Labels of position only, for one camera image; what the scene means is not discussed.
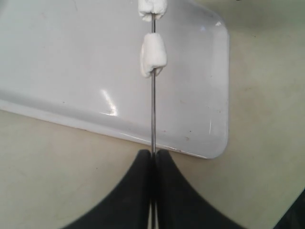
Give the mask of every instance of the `beige table surface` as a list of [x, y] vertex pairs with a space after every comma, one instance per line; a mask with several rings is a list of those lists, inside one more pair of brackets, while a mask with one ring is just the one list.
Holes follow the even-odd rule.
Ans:
[[[230, 137], [190, 183], [249, 229], [270, 229], [305, 186], [305, 0], [200, 0], [231, 34]], [[56, 229], [122, 178], [140, 144], [0, 112], [0, 228]]]

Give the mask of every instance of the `white tray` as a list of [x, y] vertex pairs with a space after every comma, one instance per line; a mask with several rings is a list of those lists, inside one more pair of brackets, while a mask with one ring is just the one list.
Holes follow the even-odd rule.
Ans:
[[[150, 23], [137, 0], [9, 0], [0, 5], [0, 109], [149, 144], [151, 80], [139, 53]], [[220, 155], [228, 138], [229, 35], [215, 13], [170, 0], [157, 21], [157, 145]]]

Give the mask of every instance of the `black object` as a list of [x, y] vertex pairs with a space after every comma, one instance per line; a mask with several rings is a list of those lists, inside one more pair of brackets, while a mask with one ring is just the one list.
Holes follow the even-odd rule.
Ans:
[[191, 187], [167, 150], [157, 153], [156, 165], [160, 229], [241, 229]]
[[151, 153], [141, 150], [117, 187], [65, 229], [146, 229], [151, 165]]
[[305, 229], [305, 189], [274, 229]]
[[[139, 151], [117, 187], [65, 229], [147, 229], [150, 201], [160, 229], [242, 229], [191, 187], [167, 150]], [[304, 216], [305, 192], [274, 229], [305, 229]]]

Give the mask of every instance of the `metal rod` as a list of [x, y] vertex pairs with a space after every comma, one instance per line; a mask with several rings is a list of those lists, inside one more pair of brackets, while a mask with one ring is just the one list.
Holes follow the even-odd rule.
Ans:
[[[156, 32], [155, 15], [152, 14], [152, 33]], [[156, 153], [156, 70], [152, 72], [152, 154]]]
[[[156, 33], [156, 19], [152, 14], [152, 33]], [[152, 72], [152, 160], [156, 155], [156, 70]], [[152, 198], [152, 229], [156, 228], [156, 202]]]

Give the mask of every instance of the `marshmallow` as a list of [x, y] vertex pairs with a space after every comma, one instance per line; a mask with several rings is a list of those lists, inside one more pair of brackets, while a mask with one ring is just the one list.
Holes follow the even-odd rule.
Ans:
[[139, 15], [144, 21], [152, 21], [152, 13], [155, 19], [160, 19], [167, 9], [167, 0], [138, 0]]
[[158, 33], [149, 33], [144, 37], [140, 55], [141, 74], [148, 78], [156, 69], [156, 76], [167, 65], [167, 55], [163, 39]]

